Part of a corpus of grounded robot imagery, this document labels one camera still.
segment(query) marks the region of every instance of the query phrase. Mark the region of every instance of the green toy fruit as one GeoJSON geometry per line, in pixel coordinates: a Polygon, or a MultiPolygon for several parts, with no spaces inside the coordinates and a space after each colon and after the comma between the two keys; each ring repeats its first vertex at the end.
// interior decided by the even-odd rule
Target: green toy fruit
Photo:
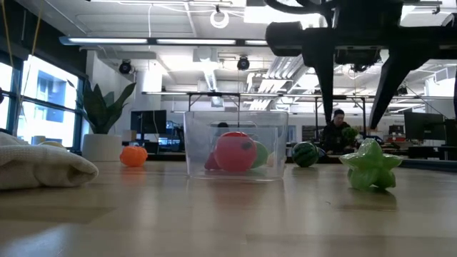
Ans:
{"type": "Polygon", "coordinates": [[[318,149],[310,142],[298,143],[292,149],[293,162],[302,168],[315,164],[318,159],[318,149]]]}
{"type": "Polygon", "coordinates": [[[268,155],[270,154],[268,152],[268,149],[260,142],[254,141],[256,143],[257,147],[257,158],[252,164],[251,168],[258,168],[266,163],[268,160],[268,155]]]}

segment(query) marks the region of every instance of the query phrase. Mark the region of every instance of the green star-shaped toy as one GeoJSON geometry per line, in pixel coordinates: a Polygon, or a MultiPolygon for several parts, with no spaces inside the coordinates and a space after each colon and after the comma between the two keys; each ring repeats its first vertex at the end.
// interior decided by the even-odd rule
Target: green star-shaped toy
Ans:
{"type": "Polygon", "coordinates": [[[368,190],[371,185],[385,189],[395,187],[395,175],[392,168],[401,163],[401,158],[383,153],[378,142],[365,139],[356,153],[340,157],[342,164],[349,167],[348,178],[352,187],[368,190]]]}

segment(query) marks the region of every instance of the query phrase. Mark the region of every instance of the red ball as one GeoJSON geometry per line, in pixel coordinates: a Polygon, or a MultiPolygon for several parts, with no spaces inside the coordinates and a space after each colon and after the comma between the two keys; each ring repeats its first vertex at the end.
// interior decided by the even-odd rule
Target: red ball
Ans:
{"type": "Polygon", "coordinates": [[[257,158],[256,144],[242,132],[228,132],[216,142],[214,158],[225,171],[244,172],[257,158]]]}

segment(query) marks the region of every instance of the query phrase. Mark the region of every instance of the table surface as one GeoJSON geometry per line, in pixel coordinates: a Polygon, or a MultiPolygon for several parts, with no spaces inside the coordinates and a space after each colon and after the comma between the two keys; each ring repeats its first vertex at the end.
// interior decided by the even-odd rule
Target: table surface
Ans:
{"type": "Polygon", "coordinates": [[[1,192],[0,256],[457,256],[451,173],[397,168],[397,188],[364,193],[342,165],[288,165],[269,183],[97,166],[83,187],[1,192]]]}

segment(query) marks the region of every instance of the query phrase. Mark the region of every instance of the orange pumpkin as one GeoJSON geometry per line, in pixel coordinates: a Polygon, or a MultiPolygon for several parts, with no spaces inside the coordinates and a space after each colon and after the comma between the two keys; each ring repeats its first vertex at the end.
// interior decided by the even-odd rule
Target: orange pumpkin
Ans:
{"type": "Polygon", "coordinates": [[[129,167],[141,167],[147,158],[146,149],[139,146],[124,147],[120,156],[121,162],[129,167]]]}

